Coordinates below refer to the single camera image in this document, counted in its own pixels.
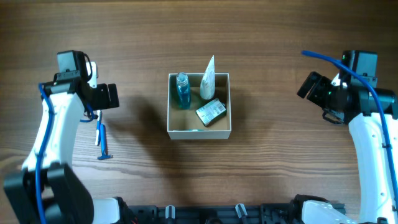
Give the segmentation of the blue toothbrush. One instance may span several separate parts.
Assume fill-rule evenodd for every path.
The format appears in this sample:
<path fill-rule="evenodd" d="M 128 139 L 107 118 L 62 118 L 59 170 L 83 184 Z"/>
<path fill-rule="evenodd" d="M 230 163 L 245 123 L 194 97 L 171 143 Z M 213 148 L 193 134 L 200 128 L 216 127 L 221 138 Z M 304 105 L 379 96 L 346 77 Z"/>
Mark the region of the blue toothbrush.
<path fill-rule="evenodd" d="M 100 129 L 101 129 L 101 120 L 102 120 L 102 111 L 97 110 L 97 119 L 96 119 L 96 138 L 95 138 L 95 145 L 100 145 Z"/>

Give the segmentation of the blue disposable razor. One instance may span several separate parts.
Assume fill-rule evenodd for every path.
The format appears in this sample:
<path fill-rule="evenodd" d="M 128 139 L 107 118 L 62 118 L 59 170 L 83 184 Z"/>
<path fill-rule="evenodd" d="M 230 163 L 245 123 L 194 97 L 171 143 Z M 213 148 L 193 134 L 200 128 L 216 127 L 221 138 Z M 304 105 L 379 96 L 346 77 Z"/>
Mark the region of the blue disposable razor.
<path fill-rule="evenodd" d="M 101 124 L 100 129 L 100 148 L 101 155 L 98 157 L 98 160 L 111 159 L 113 156 L 108 154 L 107 142 L 106 142 L 106 127 L 104 124 Z"/>

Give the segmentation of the blue mouthwash bottle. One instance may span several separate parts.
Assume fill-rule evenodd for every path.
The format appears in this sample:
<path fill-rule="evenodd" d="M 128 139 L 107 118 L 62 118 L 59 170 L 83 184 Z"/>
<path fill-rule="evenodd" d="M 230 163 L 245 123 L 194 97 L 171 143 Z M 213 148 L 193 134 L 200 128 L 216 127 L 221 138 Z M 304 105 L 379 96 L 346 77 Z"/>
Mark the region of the blue mouthwash bottle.
<path fill-rule="evenodd" d="M 177 74 L 176 87 L 181 109 L 189 109 L 191 104 L 191 91 L 190 82 L 186 73 L 180 72 Z"/>

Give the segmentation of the teal toothpaste tube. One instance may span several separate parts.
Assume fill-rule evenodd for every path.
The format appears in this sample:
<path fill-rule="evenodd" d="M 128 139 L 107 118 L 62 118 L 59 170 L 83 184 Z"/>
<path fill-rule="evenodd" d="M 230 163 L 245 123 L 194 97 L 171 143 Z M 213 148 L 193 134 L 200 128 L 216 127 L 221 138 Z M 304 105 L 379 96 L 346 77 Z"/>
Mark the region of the teal toothpaste tube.
<path fill-rule="evenodd" d="M 172 131 L 206 131 L 205 129 L 173 129 Z"/>

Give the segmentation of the white bamboo conditioner tube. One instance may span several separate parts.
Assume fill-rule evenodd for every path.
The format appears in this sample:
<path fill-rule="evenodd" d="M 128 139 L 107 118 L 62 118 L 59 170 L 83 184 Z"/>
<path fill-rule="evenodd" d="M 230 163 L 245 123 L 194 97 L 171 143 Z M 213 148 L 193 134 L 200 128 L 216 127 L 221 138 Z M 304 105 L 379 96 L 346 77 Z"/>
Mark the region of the white bamboo conditioner tube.
<path fill-rule="evenodd" d="M 200 83 L 200 96 L 210 100 L 215 94 L 215 58 L 212 56 Z"/>

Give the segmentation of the green soap box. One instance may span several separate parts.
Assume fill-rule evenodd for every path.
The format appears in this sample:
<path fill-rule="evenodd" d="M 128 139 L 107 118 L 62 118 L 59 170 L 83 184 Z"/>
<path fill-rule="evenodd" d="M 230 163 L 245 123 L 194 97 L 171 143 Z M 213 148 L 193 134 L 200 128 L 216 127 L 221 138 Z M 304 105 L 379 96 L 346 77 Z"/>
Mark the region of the green soap box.
<path fill-rule="evenodd" d="M 204 126 L 209 126 L 222 118 L 227 113 L 227 108 L 218 98 L 208 102 L 196 110 L 196 114 Z"/>

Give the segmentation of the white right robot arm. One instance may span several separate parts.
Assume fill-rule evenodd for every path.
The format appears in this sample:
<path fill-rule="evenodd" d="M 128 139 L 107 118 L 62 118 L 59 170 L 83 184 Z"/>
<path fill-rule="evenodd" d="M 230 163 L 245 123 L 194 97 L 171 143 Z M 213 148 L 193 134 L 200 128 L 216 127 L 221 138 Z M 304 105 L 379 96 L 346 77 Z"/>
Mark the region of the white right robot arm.
<path fill-rule="evenodd" d="M 358 162 L 358 223 L 397 223 L 397 95 L 377 88 L 377 53 L 345 50 L 335 59 L 308 50 L 303 55 L 332 63 L 330 80 L 311 72 L 297 94 L 322 111 L 322 118 L 348 126 Z"/>

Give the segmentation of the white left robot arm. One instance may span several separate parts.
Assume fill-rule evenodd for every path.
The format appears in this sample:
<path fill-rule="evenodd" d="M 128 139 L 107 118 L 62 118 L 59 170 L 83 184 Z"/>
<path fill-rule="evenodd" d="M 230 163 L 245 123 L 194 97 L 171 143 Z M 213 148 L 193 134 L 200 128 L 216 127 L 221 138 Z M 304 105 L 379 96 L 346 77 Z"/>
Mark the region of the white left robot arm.
<path fill-rule="evenodd" d="M 72 170 L 80 123 L 96 111 L 119 107 L 116 85 L 95 84 L 96 66 L 82 51 L 57 54 L 59 71 L 39 83 L 42 120 L 34 146 L 19 173 L 3 188 L 19 223 L 121 223 L 117 198 L 93 199 Z"/>

